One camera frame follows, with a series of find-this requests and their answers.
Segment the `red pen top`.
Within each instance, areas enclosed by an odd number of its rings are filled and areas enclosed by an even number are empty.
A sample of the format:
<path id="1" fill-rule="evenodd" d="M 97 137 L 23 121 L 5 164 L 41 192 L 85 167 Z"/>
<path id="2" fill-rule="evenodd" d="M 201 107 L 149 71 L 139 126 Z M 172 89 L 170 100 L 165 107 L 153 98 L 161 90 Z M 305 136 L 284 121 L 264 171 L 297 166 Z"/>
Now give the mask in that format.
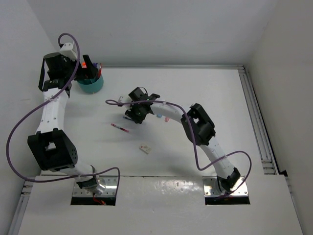
<path id="1" fill-rule="evenodd" d="M 102 64 L 99 63 L 99 64 L 98 64 L 98 73 L 97 73 L 98 79 L 100 78 L 101 74 L 102 74 Z"/>

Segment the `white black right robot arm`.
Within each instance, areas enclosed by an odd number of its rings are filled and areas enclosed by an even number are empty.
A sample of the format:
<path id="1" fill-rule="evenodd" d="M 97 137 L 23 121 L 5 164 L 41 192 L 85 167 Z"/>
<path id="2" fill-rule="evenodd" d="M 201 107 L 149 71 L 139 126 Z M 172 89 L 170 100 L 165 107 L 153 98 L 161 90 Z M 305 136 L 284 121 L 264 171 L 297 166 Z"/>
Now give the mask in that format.
<path id="1" fill-rule="evenodd" d="M 127 97 L 121 96 L 119 102 L 126 106 L 125 115 L 135 123 L 141 124 L 148 114 L 160 114 L 177 121 L 183 126 L 187 138 L 193 144 L 196 168 L 204 171 L 212 165 L 217 179 L 226 192 L 231 192 L 240 178 L 239 170 L 227 159 L 216 139 L 215 124 L 204 108 L 195 103 L 188 109 L 172 102 L 158 100 L 157 94 L 147 95 L 137 87 Z M 197 147 L 202 149 L 210 160 L 210 165 L 200 167 Z"/>

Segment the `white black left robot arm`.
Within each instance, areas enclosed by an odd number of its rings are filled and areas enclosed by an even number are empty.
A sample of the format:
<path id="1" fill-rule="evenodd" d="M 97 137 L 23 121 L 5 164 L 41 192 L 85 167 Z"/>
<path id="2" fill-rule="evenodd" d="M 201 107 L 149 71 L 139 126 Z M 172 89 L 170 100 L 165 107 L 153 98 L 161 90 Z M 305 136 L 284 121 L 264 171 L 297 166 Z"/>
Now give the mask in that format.
<path id="1" fill-rule="evenodd" d="M 84 78 L 75 52 L 54 52 L 43 57 L 39 89 L 47 104 L 40 125 L 28 137 L 27 144 L 41 170 L 74 176 L 79 188 L 96 193 L 100 180 L 95 176 L 95 168 L 78 160 L 76 147 L 64 132 L 71 77 Z"/>

